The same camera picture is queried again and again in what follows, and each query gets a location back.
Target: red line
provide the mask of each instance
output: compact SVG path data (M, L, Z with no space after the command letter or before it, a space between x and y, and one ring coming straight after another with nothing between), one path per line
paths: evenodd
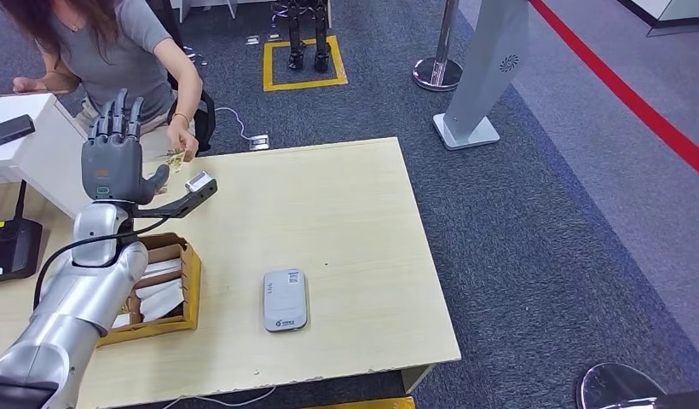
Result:
M547 21L553 30L568 44L588 68L618 97L628 108L643 121L662 141L666 142L687 164L699 173L699 147L686 135L671 125L660 113L649 105L628 84L606 65L593 51L588 48L578 36L573 33L553 13L543 0L529 0L538 13Z

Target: black chair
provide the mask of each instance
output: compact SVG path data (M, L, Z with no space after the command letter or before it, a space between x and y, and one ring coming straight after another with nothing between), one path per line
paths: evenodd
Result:
M176 45L178 45L180 49L184 49L182 34L179 32L179 25L176 23L176 18L171 8L171 1L147 0L147 2L166 31L174 39ZM176 78L172 77L169 73L168 79L171 88L173 88L173 90L178 90L179 83L176 81ZM205 109L200 107L194 114L196 140L199 142L198 153L206 152L211 149L209 141L211 140L211 136L214 135L214 129L217 127L214 100L207 94L206 89L201 91L201 101L204 102ZM176 106L172 107L169 118L173 115L174 110L176 110Z

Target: humanoid robot legs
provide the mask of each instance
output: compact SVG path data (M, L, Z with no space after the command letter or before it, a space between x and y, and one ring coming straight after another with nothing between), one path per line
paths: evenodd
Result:
M289 18L289 67L300 70L304 67L304 42L300 36L299 16L302 0L287 0L287 17ZM315 11L315 30L317 38L317 53L315 54L315 70L325 72L329 67L330 47L326 41L327 0L306 0Z

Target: stanchion post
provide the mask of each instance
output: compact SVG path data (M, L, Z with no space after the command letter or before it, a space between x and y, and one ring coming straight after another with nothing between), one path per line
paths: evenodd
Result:
M440 28L440 41L434 57L418 61L413 69L415 83L430 91L451 91L458 86L462 77L462 67L448 59L450 32L458 13L459 0L447 0Z

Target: robotic arm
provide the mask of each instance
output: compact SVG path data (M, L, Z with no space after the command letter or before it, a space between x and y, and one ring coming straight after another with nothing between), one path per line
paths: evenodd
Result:
M217 191L202 173L183 198L158 209L139 210L166 183L169 167L142 177L139 113L143 99L124 109L126 90L95 120L82 150L84 190L94 200L73 225L74 243L55 253L38 276L28 327L0 356L0 408L73 409L96 341L108 334L121 305L148 265L138 234L187 215ZM134 219L161 218L134 230ZM48 266L63 251L71 256L55 270L44 291Z

